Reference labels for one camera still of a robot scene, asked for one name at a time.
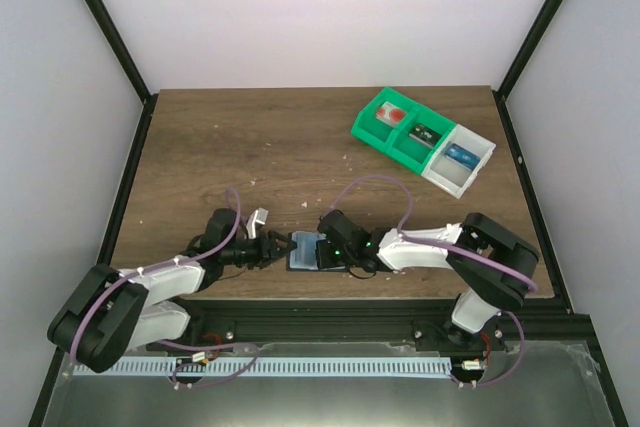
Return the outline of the black leather card holder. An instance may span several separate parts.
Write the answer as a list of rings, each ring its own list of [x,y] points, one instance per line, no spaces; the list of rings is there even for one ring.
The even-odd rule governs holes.
[[[294,231],[289,235],[296,248],[286,258],[286,270],[291,272],[346,272],[345,266],[321,269],[316,260],[316,245],[325,237],[317,232]]]

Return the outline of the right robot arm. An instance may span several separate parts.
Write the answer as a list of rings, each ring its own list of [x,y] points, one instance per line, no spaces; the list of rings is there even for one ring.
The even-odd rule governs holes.
[[[409,268],[447,269],[466,284],[441,337],[461,348],[475,343],[486,323],[522,307],[537,291],[533,274],[539,262],[535,247],[481,213],[439,229],[367,231],[342,211],[323,216],[317,231],[316,262],[321,269],[360,268],[370,274],[399,274]]]

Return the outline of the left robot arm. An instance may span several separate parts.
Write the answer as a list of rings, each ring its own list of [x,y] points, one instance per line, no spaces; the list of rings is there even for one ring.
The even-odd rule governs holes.
[[[102,373],[133,349],[180,338],[192,320],[180,297],[208,288],[228,266],[263,269],[295,250],[291,237],[264,230],[267,216],[262,208],[247,220],[217,209],[204,232],[168,261],[123,270],[94,265],[49,324],[48,340],[72,362]]]

